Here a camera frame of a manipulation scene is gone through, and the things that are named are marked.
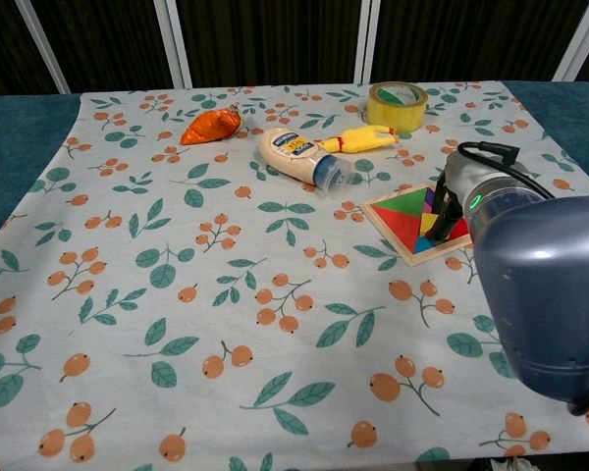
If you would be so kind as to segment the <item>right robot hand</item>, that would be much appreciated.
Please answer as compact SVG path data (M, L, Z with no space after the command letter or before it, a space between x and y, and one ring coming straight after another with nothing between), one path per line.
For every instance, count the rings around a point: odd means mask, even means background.
M460 150L451 153L437 180L432 210L438 217L426 238L435 245L446 241L458 221L468 214L470 193L496 173L492 167L466 157Z

